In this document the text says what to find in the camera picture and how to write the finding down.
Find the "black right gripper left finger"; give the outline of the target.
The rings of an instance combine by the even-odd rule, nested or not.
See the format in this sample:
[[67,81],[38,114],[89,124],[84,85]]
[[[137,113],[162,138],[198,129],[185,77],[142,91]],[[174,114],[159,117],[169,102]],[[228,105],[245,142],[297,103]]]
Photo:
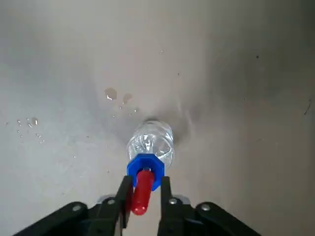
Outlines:
[[71,202],[17,232],[16,236],[121,236],[130,214],[133,181],[125,176],[115,196],[88,208]]

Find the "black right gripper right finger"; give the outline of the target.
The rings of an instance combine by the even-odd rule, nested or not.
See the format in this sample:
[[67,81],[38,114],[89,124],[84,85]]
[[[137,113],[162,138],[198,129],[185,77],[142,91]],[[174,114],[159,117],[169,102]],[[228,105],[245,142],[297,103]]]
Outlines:
[[161,180],[159,236],[258,236],[259,233],[212,202],[196,207],[172,195],[170,177]]

